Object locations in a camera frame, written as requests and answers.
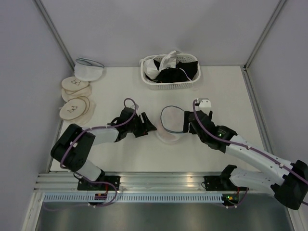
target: slotted metal strip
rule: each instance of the slotted metal strip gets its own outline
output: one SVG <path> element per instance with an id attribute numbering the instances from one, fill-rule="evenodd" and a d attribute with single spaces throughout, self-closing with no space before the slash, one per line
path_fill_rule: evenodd
<path id="1" fill-rule="evenodd" d="M 111 201 L 114 193 L 108 193 L 105 202 Z M 95 193 L 46 193 L 44 202 L 101 202 Z M 115 202 L 125 203 L 222 203 L 221 193 L 118 193 Z"/>

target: black cloth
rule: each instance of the black cloth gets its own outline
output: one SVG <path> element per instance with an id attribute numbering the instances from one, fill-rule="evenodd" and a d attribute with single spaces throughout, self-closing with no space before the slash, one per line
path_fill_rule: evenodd
<path id="1" fill-rule="evenodd" d="M 154 64 L 159 69 L 160 62 L 154 60 Z M 198 71 L 198 61 L 190 63 L 179 62 L 175 68 L 167 68 L 162 70 L 155 79 L 147 79 L 156 83 L 176 83 L 189 81 L 187 77 L 192 80 Z"/>

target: white wall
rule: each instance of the white wall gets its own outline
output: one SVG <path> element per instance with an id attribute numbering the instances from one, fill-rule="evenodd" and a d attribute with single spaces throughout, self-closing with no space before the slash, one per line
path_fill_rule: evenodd
<path id="1" fill-rule="evenodd" d="M 248 72 L 256 88 L 276 155 L 306 163 L 307 9 L 306 0 L 287 2 Z M 305 209 L 308 217 L 308 206 Z"/>
<path id="2" fill-rule="evenodd" d="M 278 0 L 42 0 L 73 59 L 138 66 L 172 49 L 244 64 Z"/>
<path id="3" fill-rule="evenodd" d="M 18 231 L 50 155 L 70 69 L 31 0 L 4 0 L 0 14 L 0 230 Z"/>

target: laundry basket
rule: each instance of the laundry basket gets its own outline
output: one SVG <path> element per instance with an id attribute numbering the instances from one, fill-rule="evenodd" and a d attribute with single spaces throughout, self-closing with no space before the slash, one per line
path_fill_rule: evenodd
<path id="1" fill-rule="evenodd" d="M 146 86 L 151 90 L 172 90 L 172 89 L 185 89 L 185 88 L 191 88 L 195 82 L 197 82 L 200 79 L 201 71 L 200 71 L 200 65 L 198 63 L 198 71 L 196 75 L 193 77 L 192 81 L 186 81 L 186 82 L 178 82 L 178 83 L 155 83 L 150 80 L 148 80 L 145 76 L 145 72 L 143 71 L 143 64 L 146 60 L 154 58 L 156 61 L 161 62 L 165 54 L 161 55 L 151 55 L 148 56 L 142 60 L 140 60 L 140 71 L 141 71 L 141 78 L 143 82 L 145 82 Z M 177 54 L 177 63 L 190 63 L 197 61 L 197 58 L 191 54 L 184 54 L 179 53 Z"/>

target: gray floor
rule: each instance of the gray floor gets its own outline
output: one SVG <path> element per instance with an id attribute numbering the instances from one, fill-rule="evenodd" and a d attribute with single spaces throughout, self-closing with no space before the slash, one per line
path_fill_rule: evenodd
<path id="1" fill-rule="evenodd" d="M 47 203 L 48 208 L 71 204 Z M 212 204 L 117 203 L 105 208 L 42 211 L 39 231 L 292 231 L 276 200 L 249 195 L 237 209 Z"/>

